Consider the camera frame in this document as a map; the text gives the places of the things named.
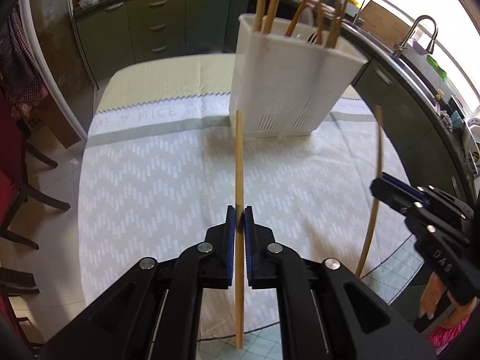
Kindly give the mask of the right hand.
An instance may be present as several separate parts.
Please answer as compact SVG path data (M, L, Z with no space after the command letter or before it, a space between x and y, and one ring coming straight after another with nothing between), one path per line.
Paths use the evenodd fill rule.
M427 286L421 295L418 317L421 318L426 315L429 320L432 320L434 313L437 310L437 305L439 304L442 295L445 293L448 295L453 306L455 306L455 309L445 320L443 320L441 325L445 329L454 328L472 313L477 301L473 299L468 305L462 306L447 290L436 273L430 275Z

